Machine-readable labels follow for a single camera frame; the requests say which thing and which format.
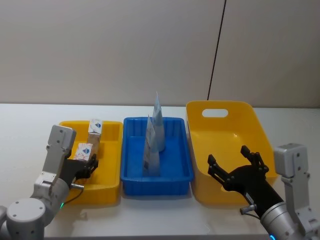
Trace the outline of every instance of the blue plastic tray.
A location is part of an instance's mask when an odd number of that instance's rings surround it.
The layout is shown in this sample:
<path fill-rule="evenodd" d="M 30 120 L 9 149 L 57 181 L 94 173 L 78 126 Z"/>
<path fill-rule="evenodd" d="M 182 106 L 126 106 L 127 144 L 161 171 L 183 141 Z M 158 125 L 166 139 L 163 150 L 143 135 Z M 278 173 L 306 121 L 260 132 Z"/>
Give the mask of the blue plastic tray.
<path fill-rule="evenodd" d="M 159 153 L 160 176 L 143 176 L 143 154 L 147 117 L 127 117 L 123 122 L 121 180 L 124 193 L 142 195 L 186 195 L 194 173 L 190 161 L 185 122 L 164 117 L 165 149 Z"/>

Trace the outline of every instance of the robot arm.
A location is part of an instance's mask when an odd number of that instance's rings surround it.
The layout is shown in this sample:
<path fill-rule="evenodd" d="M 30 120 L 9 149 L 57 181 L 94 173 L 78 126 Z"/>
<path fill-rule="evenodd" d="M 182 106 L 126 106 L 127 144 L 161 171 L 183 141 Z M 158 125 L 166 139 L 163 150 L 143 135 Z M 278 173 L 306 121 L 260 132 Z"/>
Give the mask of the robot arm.
<path fill-rule="evenodd" d="M 269 171 L 258 152 L 242 146 L 242 155 L 251 165 L 224 171 L 212 155 L 208 157 L 208 174 L 221 183 L 225 190 L 244 196 L 249 206 L 240 213 L 255 211 L 261 224 L 276 240 L 319 240 L 319 222 L 309 207 L 307 149 L 303 145 L 288 144 L 274 151 L 276 172 L 285 184 L 286 202 L 266 181 Z"/>
<path fill-rule="evenodd" d="M 33 194 L 0 207 L 0 239 L 42 240 L 45 226 L 51 223 L 65 202 L 70 188 L 82 189 L 74 180 L 89 178 L 98 166 L 94 155 L 89 162 L 70 160 L 76 131 L 52 127 L 43 169 L 34 183 Z"/>

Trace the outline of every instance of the beige wall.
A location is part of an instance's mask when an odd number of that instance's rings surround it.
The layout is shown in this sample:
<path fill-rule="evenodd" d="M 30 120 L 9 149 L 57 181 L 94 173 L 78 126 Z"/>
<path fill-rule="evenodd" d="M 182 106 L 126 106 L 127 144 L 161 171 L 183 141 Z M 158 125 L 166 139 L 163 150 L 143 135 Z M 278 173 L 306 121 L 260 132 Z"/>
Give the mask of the beige wall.
<path fill-rule="evenodd" d="M 210 99 L 320 106 L 320 1 L 227 0 Z"/>
<path fill-rule="evenodd" d="M 0 103 L 205 100 L 223 5 L 0 1 Z M 319 23 L 319 0 L 227 0 L 210 99 L 319 106 Z"/>

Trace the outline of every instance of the tabletop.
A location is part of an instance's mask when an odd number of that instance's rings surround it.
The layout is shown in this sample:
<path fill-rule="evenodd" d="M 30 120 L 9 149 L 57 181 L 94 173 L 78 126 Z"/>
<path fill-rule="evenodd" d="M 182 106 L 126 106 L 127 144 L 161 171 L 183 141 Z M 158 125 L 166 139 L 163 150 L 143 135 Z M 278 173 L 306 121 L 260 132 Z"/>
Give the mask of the tabletop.
<path fill-rule="evenodd" d="M 310 204 L 320 214 L 320 109 L 255 108 L 273 147 L 307 146 Z M 0 205 L 29 197 L 46 158 L 51 127 L 98 118 L 123 122 L 151 115 L 153 106 L 0 104 Z M 165 117 L 186 119 L 186 108 L 163 106 Z M 278 177 L 273 186 L 285 198 Z M 243 206 L 206 207 L 187 196 L 121 197 L 114 206 L 66 205 L 45 228 L 46 239 L 252 239 L 267 240 L 260 222 L 242 216 Z"/>

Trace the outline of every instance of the yellow tray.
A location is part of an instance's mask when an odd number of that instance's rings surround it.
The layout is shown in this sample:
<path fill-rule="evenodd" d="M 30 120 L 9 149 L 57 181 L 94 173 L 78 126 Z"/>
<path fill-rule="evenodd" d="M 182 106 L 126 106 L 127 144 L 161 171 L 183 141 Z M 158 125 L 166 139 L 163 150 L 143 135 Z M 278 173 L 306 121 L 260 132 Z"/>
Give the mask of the yellow tray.
<path fill-rule="evenodd" d="M 204 110 L 227 110 L 227 116 L 205 117 Z M 249 165 L 240 153 L 246 145 L 252 152 L 260 152 L 269 167 L 267 181 L 277 177 L 272 147 L 253 108 L 239 101 L 191 101 L 186 105 L 188 141 L 194 180 L 191 184 L 195 198 L 206 205 L 243 204 L 245 199 L 237 192 L 227 192 L 208 174 L 208 155 L 228 173 L 237 167 Z"/>
<path fill-rule="evenodd" d="M 86 143 L 89 121 L 63 121 L 61 126 L 72 128 L 76 137 L 72 148 L 74 158 L 78 144 Z M 98 150 L 98 168 L 85 180 L 84 191 L 70 204 L 115 204 L 119 199 L 120 164 L 123 124 L 116 121 L 103 121 Z M 67 200 L 79 194 L 72 189 Z"/>

